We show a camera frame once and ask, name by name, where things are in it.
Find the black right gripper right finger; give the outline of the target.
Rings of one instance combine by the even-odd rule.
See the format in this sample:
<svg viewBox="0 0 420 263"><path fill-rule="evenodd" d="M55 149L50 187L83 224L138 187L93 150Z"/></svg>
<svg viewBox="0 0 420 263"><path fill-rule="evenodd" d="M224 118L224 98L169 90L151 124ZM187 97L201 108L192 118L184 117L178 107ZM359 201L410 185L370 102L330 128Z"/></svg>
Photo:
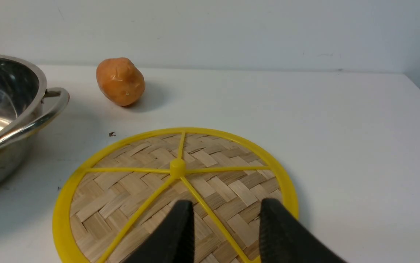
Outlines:
<svg viewBox="0 0 420 263"><path fill-rule="evenodd" d="M261 202L259 253L262 263L344 263L275 198Z"/></svg>

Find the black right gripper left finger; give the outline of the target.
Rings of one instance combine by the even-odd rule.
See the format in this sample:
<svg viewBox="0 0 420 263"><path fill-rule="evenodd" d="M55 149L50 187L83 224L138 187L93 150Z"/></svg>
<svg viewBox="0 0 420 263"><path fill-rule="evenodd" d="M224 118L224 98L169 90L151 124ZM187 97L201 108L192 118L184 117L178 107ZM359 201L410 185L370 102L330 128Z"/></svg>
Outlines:
<svg viewBox="0 0 420 263"><path fill-rule="evenodd" d="M163 221L125 263L193 263L195 259L193 203L178 200Z"/></svg>

